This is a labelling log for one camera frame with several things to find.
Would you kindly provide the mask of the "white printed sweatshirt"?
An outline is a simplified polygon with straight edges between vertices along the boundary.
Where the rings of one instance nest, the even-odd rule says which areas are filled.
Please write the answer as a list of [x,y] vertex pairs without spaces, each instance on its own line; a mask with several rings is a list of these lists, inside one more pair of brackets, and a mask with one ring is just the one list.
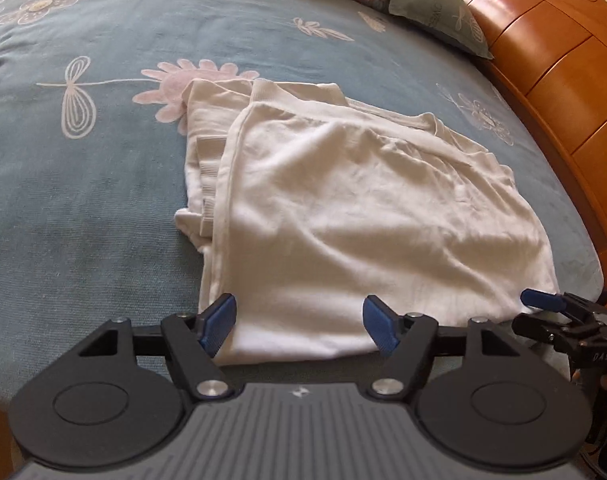
[[371,352],[369,295],[463,326],[515,318],[526,288],[557,291],[512,169],[437,117],[265,79],[196,79],[184,102],[176,221],[204,255],[200,306],[228,292],[238,307],[221,364]]

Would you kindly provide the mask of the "orange wooden headboard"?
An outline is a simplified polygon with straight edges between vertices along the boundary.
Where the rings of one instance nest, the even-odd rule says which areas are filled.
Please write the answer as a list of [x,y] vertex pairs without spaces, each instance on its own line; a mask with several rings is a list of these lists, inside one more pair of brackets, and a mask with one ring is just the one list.
[[607,2],[464,1],[493,55],[482,72],[532,131],[589,231],[607,305]]

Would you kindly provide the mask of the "grey-green pillow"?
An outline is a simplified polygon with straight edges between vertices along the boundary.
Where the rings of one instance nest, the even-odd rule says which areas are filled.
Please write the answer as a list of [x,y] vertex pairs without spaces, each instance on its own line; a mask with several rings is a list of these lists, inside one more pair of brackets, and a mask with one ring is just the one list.
[[477,58],[493,58],[486,36],[464,0],[389,0],[388,12]]

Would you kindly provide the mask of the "blue floral bed sheet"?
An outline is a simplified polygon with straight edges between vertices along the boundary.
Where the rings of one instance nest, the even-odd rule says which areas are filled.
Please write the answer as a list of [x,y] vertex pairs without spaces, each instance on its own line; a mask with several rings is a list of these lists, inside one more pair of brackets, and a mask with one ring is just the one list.
[[335,82],[431,112],[514,170],[561,288],[604,287],[535,139],[463,53],[351,0],[0,0],[0,410],[115,315],[192,307],[202,260],[178,232],[181,95],[199,76]]

